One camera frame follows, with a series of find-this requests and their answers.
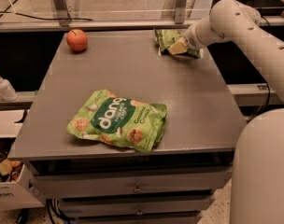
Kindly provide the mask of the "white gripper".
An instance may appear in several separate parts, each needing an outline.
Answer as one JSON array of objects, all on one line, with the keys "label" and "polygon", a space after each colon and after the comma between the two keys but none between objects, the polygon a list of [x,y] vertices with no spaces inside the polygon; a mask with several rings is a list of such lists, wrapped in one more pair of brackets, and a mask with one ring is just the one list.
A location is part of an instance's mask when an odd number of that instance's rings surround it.
[{"label": "white gripper", "polygon": [[202,47],[202,43],[199,41],[196,30],[193,26],[188,28],[184,32],[183,37],[178,39],[167,50],[171,55],[177,55],[187,52],[188,46],[191,49],[200,49]]}]

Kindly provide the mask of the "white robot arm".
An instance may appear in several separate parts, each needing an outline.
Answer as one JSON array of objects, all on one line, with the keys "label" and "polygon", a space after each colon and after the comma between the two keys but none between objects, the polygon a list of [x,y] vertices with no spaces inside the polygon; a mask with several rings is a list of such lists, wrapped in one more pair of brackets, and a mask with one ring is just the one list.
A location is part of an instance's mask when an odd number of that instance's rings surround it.
[{"label": "white robot arm", "polygon": [[[220,0],[175,46],[181,53],[231,41],[284,103],[284,41],[260,27],[260,13]],[[284,224],[284,107],[258,110],[239,135],[233,160],[230,224]]]}]

